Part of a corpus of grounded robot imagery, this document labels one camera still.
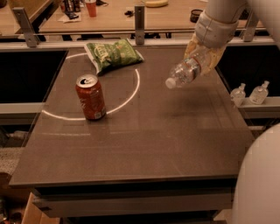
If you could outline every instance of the metal bracket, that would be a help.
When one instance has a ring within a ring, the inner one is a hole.
[[[137,45],[144,44],[144,17],[145,17],[145,7],[144,5],[135,6],[135,41]]]
[[[36,47],[39,44],[39,38],[35,35],[35,31],[26,15],[24,7],[15,7],[14,11],[17,22],[24,33],[26,44],[29,47]]]
[[[248,21],[245,25],[245,30],[240,34],[240,38],[243,39],[244,42],[250,42],[253,40],[258,22],[259,18],[251,10],[248,15]]]

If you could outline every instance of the gray tabletop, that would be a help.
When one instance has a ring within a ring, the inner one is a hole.
[[[186,47],[138,46],[145,62],[100,77],[108,114],[84,119],[75,92],[94,74],[70,49],[12,177],[12,186],[68,186],[237,177],[253,137],[218,74],[170,90]]]

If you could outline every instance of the small clear bottle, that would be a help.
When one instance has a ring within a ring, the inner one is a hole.
[[[265,98],[269,94],[268,85],[270,84],[269,81],[265,81],[261,86],[255,87],[253,92],[251,93],[249,100],[254,104],[262,104]]]
[[[170,71],[170,78],[165,82],[168,88],[182,88],[192,82],[210,64],[209,49],[202,46],[196,49],[189,58],[182,60]]]
[[[234,102],[236,107],[240,107],[245,99],[245,83],[242,83],[239,87],[233,89],[230,93],[231,101]]]

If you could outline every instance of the yellow banana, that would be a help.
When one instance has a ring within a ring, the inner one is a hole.
[[[157,8],[166,6],[168,4],[168,0],[148,0],[145,1],[145,6],[150,8]]]

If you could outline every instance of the snack bag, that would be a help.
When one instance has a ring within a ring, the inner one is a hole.
[[[96,68],[96,74],[103,74],[110,68],[124,67],[144,61],[142,55],[133,49],[127,39],[112,44],[88,43],[85,45],[88,57]]]

